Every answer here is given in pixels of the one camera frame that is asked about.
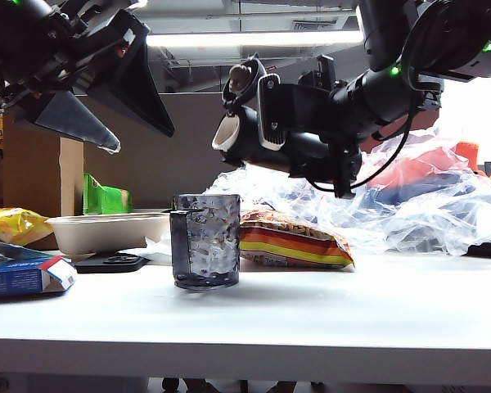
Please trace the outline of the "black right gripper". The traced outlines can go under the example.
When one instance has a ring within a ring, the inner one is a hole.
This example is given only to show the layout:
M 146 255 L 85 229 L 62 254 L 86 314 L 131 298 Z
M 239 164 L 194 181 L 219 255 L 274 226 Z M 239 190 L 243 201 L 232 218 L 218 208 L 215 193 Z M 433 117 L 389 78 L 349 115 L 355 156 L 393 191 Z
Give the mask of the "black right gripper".
M 260 145 L 271 151 L 283 150 L 292 178 L 304 178 L 313 185 L 329 183 L 332 188 L 328 191 L 335 197 L 353 198 L 351 183 L 362 164 L 359 140 L 343 127 L 330 93 L 290 85 L 292 112 L 284 121 L 285 132 L 276 108 L 279 85 L 276 74 L 266 74 L 257 83 Z

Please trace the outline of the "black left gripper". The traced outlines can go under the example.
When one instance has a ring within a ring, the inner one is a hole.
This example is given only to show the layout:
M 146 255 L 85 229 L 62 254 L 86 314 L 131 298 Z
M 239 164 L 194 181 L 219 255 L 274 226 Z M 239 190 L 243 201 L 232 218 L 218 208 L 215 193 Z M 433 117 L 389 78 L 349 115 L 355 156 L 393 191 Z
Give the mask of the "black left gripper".
M 130 1 L 0 2 L 0 101 L 37 126 L 119 152 L 119 139 L 75 96 L 171 137 L 148 64 L 149 29 Z

